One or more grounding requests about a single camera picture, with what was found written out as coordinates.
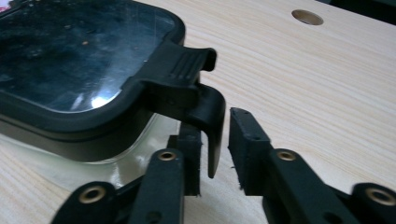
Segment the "waterproof housing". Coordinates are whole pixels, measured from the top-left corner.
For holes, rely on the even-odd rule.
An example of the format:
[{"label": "waterproof housing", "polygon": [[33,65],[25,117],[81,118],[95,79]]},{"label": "waterproof housing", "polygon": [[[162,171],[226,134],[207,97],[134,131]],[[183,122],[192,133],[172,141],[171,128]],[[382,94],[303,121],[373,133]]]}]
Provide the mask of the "waterproof housing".
[{"label": "waterproof housing", "polygon": [[153,113],[189,123],[219,162],[225,101],[199,82],[213,49],[174,14],[129,0],[15,2],[0,13],[0,133],[74,161],[120,155]]}]

